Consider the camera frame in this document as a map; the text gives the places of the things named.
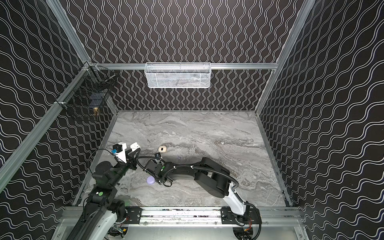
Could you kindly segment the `cream earbud charging case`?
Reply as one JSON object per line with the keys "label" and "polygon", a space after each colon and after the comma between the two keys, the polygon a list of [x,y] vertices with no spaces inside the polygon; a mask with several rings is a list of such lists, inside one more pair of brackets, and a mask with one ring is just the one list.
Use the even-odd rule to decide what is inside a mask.
{"label": "cream earbud charging case", "polygon": [[159,153],[166,153],[167,152],[167,147],[166,146],[160,146],[158,148],[158,151],[159,151]]}

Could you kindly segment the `white round earbud case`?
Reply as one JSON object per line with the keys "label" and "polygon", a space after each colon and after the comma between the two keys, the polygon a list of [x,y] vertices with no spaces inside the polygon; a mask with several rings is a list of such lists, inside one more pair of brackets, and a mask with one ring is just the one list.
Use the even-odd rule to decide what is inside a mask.
{"label": "white round earbud case", "polygon": [[140,149],[141,147],[140,147],[140,145],[136,142],[136,143],[131,144],[131,145],[130,145],[130,148],[131,148],[132,151],[135,151],[135,150],[137,150],[137,149]]}

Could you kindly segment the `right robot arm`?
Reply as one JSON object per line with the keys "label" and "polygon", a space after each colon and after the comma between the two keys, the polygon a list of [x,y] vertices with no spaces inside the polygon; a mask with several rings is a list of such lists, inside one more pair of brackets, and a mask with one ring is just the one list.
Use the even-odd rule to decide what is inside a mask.
{"label": "right robot arm", "polygon": [[240,227],[262,224],[260,211],[243,200],[237,192],[239,182],[231,176],[227,168],[210,158],[204,157],[194,164],[176,164],[166,162],[157,154],[154,158],[149,158],[145,165],[138,165],[151,176],[154,183],[171,187],[174,181],[193,180],[211,196],[224,200],[228,206],[222,208],[223,224]]}

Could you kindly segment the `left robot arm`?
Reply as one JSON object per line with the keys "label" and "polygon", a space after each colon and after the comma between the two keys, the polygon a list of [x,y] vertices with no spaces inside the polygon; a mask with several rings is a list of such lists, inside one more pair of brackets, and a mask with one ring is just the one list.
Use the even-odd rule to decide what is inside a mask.
{"label": "left robot arm", "polygon": [[117,159],[114,166],[109,161],[100,162],[96,166],[92,174],[96,184],[89,193],[83,212],[67,237],[68,240],[104,240],[114,225],[126,220],[125,203],[116,199],[116,186],[128,170],[137,169],[140,152],[140,148],[125,151],[125,162],[113,153]]}

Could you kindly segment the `purple round earbud case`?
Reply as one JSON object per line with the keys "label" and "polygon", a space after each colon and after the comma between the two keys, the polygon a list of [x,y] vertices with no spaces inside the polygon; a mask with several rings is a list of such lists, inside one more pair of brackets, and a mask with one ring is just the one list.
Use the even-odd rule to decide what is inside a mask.
{"label": "purple round earbud case", "polygon": [[147,178],[147,184],[153,185],[156,182],[156,179],[153,176]]}

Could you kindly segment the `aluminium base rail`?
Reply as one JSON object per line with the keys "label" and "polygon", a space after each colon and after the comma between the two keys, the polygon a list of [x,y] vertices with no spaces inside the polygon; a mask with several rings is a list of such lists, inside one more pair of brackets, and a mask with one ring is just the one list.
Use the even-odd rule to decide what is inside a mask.
{"label": "aluminium base rail", "polygon": [[[223,225],[222,207],[141,207],[139,224],[123,224],[117,227],[238,227]],[[301,223],[301,212],[294,207],[258,207],[264,227],[296,227]]]}

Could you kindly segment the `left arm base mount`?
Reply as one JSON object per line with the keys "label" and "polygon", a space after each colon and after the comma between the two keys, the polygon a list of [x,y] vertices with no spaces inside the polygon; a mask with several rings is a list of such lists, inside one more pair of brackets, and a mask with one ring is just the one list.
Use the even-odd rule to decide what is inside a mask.
{"label": "left arm base mount", "polygon": [[139,224],[142,218],[143,209],[141,207],[125,207],[126,213],[124,216],[124,221],[122,223],[129,224]]}

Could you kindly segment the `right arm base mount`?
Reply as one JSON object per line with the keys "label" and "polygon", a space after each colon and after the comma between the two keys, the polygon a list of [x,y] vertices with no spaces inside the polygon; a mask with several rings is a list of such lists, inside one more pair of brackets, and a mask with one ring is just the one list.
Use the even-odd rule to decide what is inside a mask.
{"label": "right arm base mount", "polygon": [[222,207],[220,217],[223,225],[257,225],[261,220],[260,211],[252,206],[246,206],[243,215],[233,213],[230,207]]}

